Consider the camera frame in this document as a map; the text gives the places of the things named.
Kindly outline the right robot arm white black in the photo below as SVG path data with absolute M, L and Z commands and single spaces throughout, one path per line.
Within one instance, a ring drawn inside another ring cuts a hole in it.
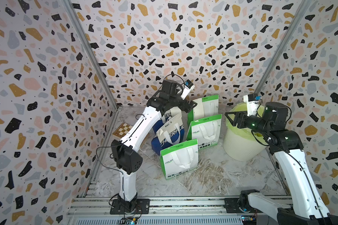
M 286 129 L 288 111 L 289 107 L 282 103 L 268 102 L 261 117 L 246 111 L 225 113 L 232 126 L 263 136 L 283 170 L 293 202 L 276 203 L 252 189 L 241 191 L 238 206 L 243 212 L 257 209 L 280 225 L 338 225 L 338 216 L 330 214 L 315 187 L 299 135 Z

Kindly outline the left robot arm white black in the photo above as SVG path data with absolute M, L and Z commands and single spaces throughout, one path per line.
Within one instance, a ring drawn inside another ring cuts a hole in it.
M 144 138 L 166 111 L 178 107 L 183 112 L 190 112 L 197 106 L 197 103 L 186 99 L 194 87 L 190 80 L 183 84 L 163 80 L 161 90 L 148 100 L 132 129 L 120 141 L 112 142 L 113 158 L 121 173 L 118 201 L 128 212 L 132 212 L 137 204 L 136 172 L 143 162 L 138 151 Z

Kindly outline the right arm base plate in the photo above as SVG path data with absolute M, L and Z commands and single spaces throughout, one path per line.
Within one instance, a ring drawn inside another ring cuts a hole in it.
M 249 213 L 262 213 L 261 211 L 252 208 L 250 206 L 247 207 L 246 210 L 243 210 L 239 206 L 239 197 L 228 197 L 224 199 L 224 208 L 226 209 L 227 213 L 244 213 L 244 214 L 249 214 Z

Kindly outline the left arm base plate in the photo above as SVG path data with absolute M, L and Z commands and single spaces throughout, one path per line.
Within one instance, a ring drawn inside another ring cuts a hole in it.
M 111 203 L 110 215 L 124 215 L 124 214 L 148 214 L 150 206 L 149 198 L 139 198 L 131 206 L 121 203 L 120 200 L 115 199 Z

